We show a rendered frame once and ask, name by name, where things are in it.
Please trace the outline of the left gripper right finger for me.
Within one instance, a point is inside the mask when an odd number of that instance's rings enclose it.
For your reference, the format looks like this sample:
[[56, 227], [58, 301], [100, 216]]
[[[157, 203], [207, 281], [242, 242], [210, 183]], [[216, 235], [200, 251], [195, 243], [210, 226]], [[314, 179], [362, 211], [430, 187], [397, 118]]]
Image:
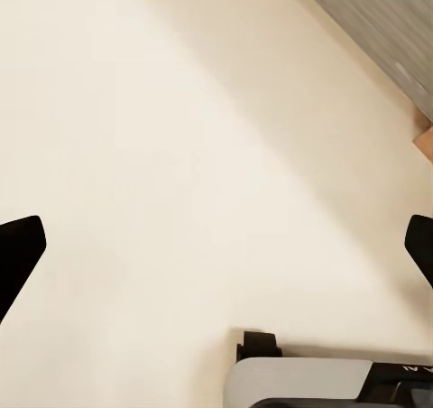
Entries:
[[433, 218], [413, 215], [410, 218], [404, 245], [433, 286]]

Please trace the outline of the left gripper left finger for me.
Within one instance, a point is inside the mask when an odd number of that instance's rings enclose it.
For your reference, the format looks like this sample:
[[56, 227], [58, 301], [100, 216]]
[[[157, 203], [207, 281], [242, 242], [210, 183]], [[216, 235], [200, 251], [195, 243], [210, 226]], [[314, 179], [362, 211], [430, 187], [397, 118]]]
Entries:
[[36, 214], [0, 225], [0, 322], [47, 248]]

